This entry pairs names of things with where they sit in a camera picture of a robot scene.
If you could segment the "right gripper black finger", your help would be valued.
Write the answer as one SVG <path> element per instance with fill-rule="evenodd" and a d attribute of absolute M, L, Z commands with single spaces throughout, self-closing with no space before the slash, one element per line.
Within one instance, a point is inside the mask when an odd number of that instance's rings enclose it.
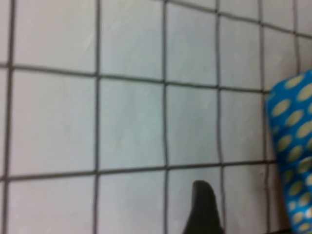
<path fill-rule="evenodd" d="M 216 196 L 211 185 L 196 180 L 192 186 L 192 207 L 185 228 L 185 234 L 223 234 Z"/>

